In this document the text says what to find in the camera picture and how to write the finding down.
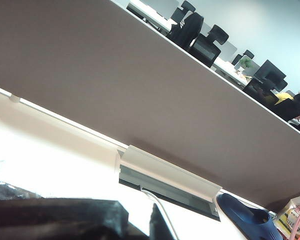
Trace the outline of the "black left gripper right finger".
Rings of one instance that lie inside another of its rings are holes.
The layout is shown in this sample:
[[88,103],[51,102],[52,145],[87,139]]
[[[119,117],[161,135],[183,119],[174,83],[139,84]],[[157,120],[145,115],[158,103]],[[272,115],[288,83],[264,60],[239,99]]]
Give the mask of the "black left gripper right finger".
[[149,221],[150,240],[173,240],[166,221],[164,220],[158,206],[154,203]]

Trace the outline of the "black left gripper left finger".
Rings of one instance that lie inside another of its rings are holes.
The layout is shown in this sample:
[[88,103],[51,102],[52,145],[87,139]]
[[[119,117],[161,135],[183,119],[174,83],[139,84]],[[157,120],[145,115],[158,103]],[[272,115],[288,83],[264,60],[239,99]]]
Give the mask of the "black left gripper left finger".
[[109,240],[149,240],[150,238],[129,222],[129,213],[117,200],[100,200],[99,225]]

